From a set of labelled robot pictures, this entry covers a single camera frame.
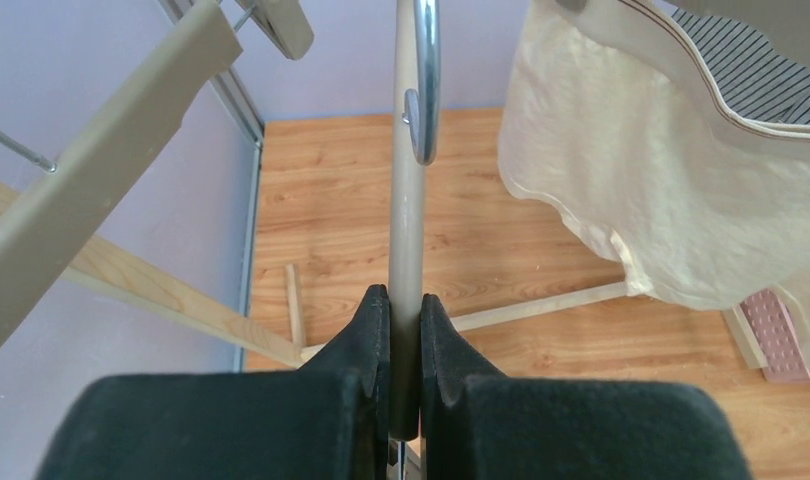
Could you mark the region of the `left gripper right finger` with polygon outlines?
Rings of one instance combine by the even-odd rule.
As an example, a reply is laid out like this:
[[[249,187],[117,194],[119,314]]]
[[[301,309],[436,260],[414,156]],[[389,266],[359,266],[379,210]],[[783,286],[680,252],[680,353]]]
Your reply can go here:
[[[726,415],[683,383],[504,374],[426,295],[422,471],[428,479],[748,479]]]

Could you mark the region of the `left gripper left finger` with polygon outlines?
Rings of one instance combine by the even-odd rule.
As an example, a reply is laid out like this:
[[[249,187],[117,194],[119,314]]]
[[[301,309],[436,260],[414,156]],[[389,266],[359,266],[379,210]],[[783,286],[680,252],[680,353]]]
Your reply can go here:
[[[41,479],[383,479],[390,302],[373,285],[295,370],[101,378],[71,406]]]

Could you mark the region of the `cream underwear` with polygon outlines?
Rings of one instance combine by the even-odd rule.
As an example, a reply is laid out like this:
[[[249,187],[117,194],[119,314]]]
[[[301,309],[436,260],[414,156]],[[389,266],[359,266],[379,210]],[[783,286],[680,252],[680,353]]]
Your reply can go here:
[[[730,109],[674,30],[604,43],[531,3],[498,140],[509,192],[553,206],[627,293],[724,310],[769,289],[810,377],[810,125]]]

